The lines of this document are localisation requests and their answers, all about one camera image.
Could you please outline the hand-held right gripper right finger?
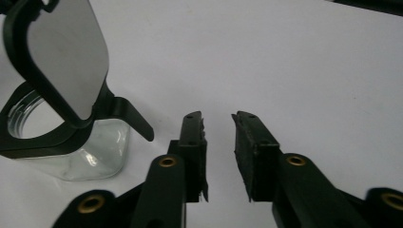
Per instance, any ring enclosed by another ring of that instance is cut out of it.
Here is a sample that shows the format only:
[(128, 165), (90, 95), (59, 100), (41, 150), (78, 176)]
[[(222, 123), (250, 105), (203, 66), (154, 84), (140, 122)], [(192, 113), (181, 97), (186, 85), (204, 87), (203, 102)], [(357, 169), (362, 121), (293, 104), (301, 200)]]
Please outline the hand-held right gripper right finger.
[(272, 201), (279, 142), (258, 116), (245, 111), (232, 115), (236, 126), (235, 156), (249, 200)]

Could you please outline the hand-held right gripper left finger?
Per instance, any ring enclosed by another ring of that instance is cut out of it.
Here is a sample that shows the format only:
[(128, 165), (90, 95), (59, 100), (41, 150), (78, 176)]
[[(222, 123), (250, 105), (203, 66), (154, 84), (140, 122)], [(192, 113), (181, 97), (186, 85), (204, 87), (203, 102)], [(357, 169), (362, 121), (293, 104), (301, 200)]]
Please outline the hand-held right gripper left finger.
[(172, 140), (168, 148), (168, 154), (180, 156), (184, 161), (187, 202), (199, 202), (200, 197), (208, 200), (206, 151), (202, 113), (191, 112), (182, 119), (180, 138)]

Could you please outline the clear glass jar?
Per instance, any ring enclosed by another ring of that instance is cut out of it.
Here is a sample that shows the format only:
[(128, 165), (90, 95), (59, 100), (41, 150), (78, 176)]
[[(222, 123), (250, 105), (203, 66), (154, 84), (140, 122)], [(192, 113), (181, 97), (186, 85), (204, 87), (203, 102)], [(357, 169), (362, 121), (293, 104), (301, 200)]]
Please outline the clear glass jar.
[(107, 86), (105, 38), (89, 0), (0, 0), (3, 41), (24, 78), (0, 111), (0, 156), (64, 181), (108, 178), (128, 138), (154, 131)]

